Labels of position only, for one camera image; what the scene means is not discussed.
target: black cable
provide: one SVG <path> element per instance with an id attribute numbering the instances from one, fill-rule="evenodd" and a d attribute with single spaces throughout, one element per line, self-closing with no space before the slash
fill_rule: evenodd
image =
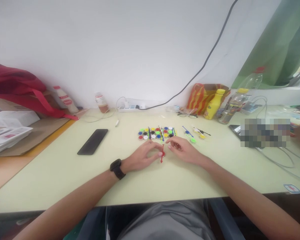
<path id="1" fill-rule="evenodd" d="M 237 3 L 237 1 L 238 1 L 238 0 L 235 0 L 235 1 L 233 2 L 233 4 L 231 5 L 230 10 L 229 10 L 228 15 L 227 15 L 227 18 L 226 18 L 226 20 L 225 20 L 225 22 L 224 22 L 224 24 L 223 24 L 223 27 L 222 27 L 222 29 L 221 29 L 221 32 L 220 32 L 220 34 L 219 34 L 219 37 L 218 37 L 216 43 L 214 44 L 213 48 L 211 49 L 211 51 L 210 51 L 210 53 L 209 53 L 209 55 L 208 55 L 206 61 L 204 62 L 202 68 L 196 73 L 196 75 L 193 76 L 193 78 L 191 78 L 191 80 L 187 83 L 187 85 L 185 85 L 184 88 L 183 88 L 179 93 L 177 93 L 176 95 L 174 95 L 172 98 L 170 98 L 170 99 L 169 99 L 168 101 L 166 101 L 165 103 L 162 103 L 162 104 L 159 104 L 159 105 L 155 105 L 155 106 L 153 106 L 153 107 L 143 108 L 143 109 L 142 109 L 142 108 L 139 108 L 139 105 L 136 105 L 136 108 L 137 108 L 137 109 L 140 109 L 140 110 L 148 110 L 148 109 L 151 109 L 151 108 L 155 108 L 155 107 L 159 107 L 159 106 L 165 105 L 165 104 L 167 104 L 168 102 L 170 102 L 173 98 L 175 98 L 176 96 L 178 96 L 180 93 L 182 93 L 183 90 L 186 89 L 186 87 L 192 82 L 192 80 L 195 79 L 195 77 L 196 77 L 196 76 L 203 70 L 203 68 L 206 66 L 206 64 L 207 64 L 207 62 L 208 62 L 208 60 L 209 60 L 209 58 L 210 58 L 210 56 L 211 56 L 213 50 L 214 50 L 215 47 L 217 46 L 217 44 L 218 44 L 218 42 L 219 42 L 219 40 L 220 40 L 220 38 L 221 38 L 221 36 L 222 36 L 223 30 L 224 30 L 224 28 L 226 27 L 226 24 L 227 24 L 228 19 L 229 19 L 229 17 L 230 17 L 231 11 L 232 11 L 234 5 Z"/>

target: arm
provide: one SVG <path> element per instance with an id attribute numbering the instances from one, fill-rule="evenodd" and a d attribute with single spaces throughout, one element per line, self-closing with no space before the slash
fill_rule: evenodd
<path id="1" fill-rule="evenodd" d="M 172 137 L 169 142 L 168 148 L 179 158 L 205 169 L 268 239 L 300 239 L 300 224 L 278 205 L 199 153 L 186 139 Z"/>
<path id="2" fill-rule="evenodd" d="M 143 143 L 130 157 L 122 161 L 121 171 L 127 174 L 149 166 L 162 155 L 162 152 L 158 152 L 148 158 L 147 154 L 153 148 L 162 151 L 159 143 L 151 140 Z M 48 208 L 14 239 L 62 239 L 118 181 L 110 170 L 92 178 Z"/>

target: light green desk surface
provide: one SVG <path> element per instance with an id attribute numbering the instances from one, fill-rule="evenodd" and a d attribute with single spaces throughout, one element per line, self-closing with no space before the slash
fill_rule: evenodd
<path id="1" fill-rule="evenodd" d="M 92 110 L 88 115 L 98 114 Z M 82 119 L 74 123 L 0 189 L 0 213 L 49 208 L 75 188 L 109 169 L 114 160 L 128 157 L 143 143 L 137 135 L 140 128 L 158 125 L 175 127 L 178 136 L 187 138 L 182 127 L 185 126 L 198 140 L 194 146 L 201 153 L 261 193 L 287 192 L 283 184 L 293 184 L 300 189 L 300 180 L 271 163 L 257 150 L 240 147 L 238 137 L 228 125 L 216 120 L 206 120 L 202 116 L 197 119 L 181 118 L 175 113 L 159 110 L 120 113 L 119 116 L 121 120 L 116 128 L 116 116 L 94 123 L 87 123 Z M 236 113 L 230 124 L 240 124 L 241 118 L 254 117 L 255 115 Z M 192 132 L 192 124 L 211 136 L 199 139 L 199 135 Z M 98 128 L 109 129 L 109 132 L 95 154 L 77 155 L 81 146 Z M 292 142 L 289 149 L 300 156 L 300 145 Z M 165 152 L 162 164 L 157 160 L 142 171 L 128 174 L 98 205 L 226 196 L 203 169 L 183 163 L 166 145 Z M 289 159 L 278 148 L 266 148 L 264 152 L 282 164 L 289 164 Z M 300 159 L 294 156 L 292 158 L 296 168 L 290 171 L 300 175 Z"/>

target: green curtain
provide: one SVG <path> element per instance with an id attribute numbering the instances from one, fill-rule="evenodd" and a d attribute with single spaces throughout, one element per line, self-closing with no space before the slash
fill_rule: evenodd
<path id="1" fill-rule="evenodd" d="M 259 89 L 285 87 L 300 66 L 300 0 L 282 0 L 231 88 L 265 67 Z"/>

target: glasses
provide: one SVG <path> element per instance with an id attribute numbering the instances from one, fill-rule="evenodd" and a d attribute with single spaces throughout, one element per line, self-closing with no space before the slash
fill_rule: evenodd
<path id="1" fill-rule="evenodd" d="M 197 118 L 198 115 L 197 114 L 192 114 L 192 113 L 182 113 L 182 112 L 178 112 L 177 114 L 179 117 L 189 117 L 189 118 Z"/>

